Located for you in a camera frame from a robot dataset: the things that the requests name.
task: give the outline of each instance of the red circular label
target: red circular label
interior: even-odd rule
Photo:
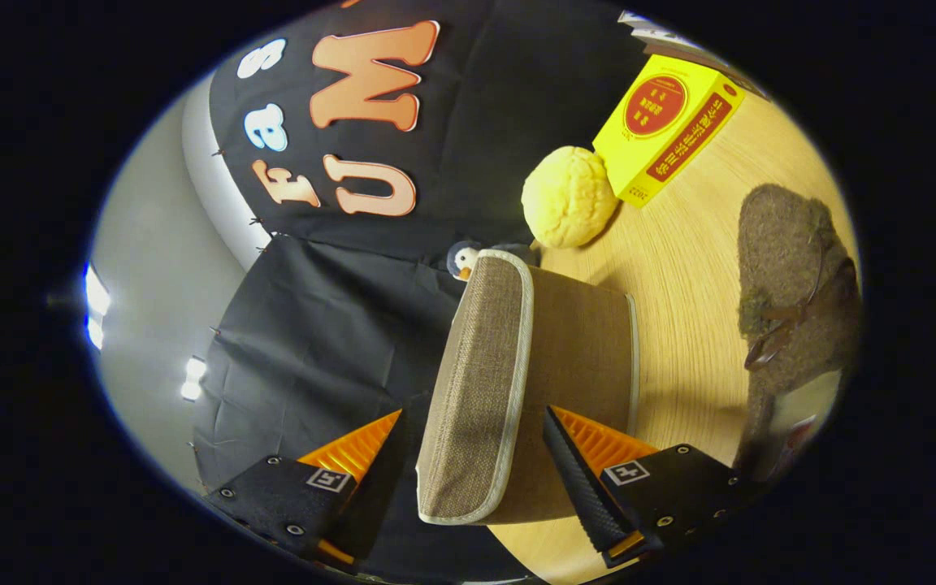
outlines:
[[[677,79],[669,75],[646,79],[627,101],[624,122],[639,137],[655,134],[681,114],[684,101],[686,90]]]

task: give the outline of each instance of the beige cushion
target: beige cushion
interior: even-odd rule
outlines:
[[[634,302],[486,249],[454,315],[418,455],[424,522],[574,514],[543,442],[548,404],[634,432]]]

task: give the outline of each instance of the brown fuzzy object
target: brown fuzzy object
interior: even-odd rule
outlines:
[[[821,247],[824,266],[818,276]],[[825,204],[804,199],[777,185],[761,185],[743,200],[739,215],[739,281],[745,292],[739,304],[739,330],[753,342],[771,322],[759,318],[758,306],[788,307],[833,278],[847,250],[833,229]],[[764,369],[750,375],[751,388],[781,395],[825,371],[839,370],[854,357],[861,333],[857,295],[807,318],[788,345]]]
[[[808,304],[816,278],[820,292],[816,303]],[[751,348],[783,323],[770,321],[765,311],[803,307],[805,315],[768,362],[751,367],[749,422],[735,460],[751,469],[768,433],[775,397],[826,371],[850,370],[861,338],[862,307],[854,264],[826,205],[777,185],[761,185],[743,200],[739,285],[739,332]]]

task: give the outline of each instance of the orange letter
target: orange letter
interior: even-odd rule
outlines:
[[[347,188],[336,188],[338,206],[346,214],[366,211],[367,214],[376,215],[406,215],[417,202],[414,182],[396,167],[373,162],[338,160],[337,156],[327,154],[323,156],[323,170],[327,171],[327,176],[335,182],[341,182],[345,177],[363,177],[385,181],[392,188],[392,195],[389,197],[372,197],[363,193],[352,193]]]
[[[288,181],[291,178],[289,170],[272,167],[267,171],[265,160],[252,162],[252,171],[255,171],[255,176],[259,178],[259,182],[276,203],[305,201],[313,207],[320,207],[319,197],[316,197],[316,190],[313,189],[309,179],[298,175],[294,182],[290,182]]]
[[[394,100],[371,98],[411,88],[421,77],[378,60],[400,59],[419,66],[431,57],[438,37],[439,23],[424,21],[409,28],[320,38],[313,50],[313,64],[348,73],[349,77],[313,93],[309,100],[313,124],[327,128],[335,119],[378,119],[394,123],[404,132],[413,130],[417,126],[417,96],[401,93]]]

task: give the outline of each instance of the orange gripper pad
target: orange gripper pad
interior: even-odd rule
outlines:
[[[401,412],[402,409],[397,410],[348,435],[328,442],[322,448],[302,456],[298,462],[323,467],[324,470],[352,474],[359,484],[363,482],[363,475],[367,475],[367,470],[378,456],[378,451],[382,444],[385,444]]]
[[[553,405],[551,410],[565,427],[565,432],[569,433],[577,451],[596,477],[601,477],[601,471],[605,467],[632,462],[639,457],[660,451],[647,442],[636,440],[635,437],[602,425],[601,422],[584,418],[575,412]]]

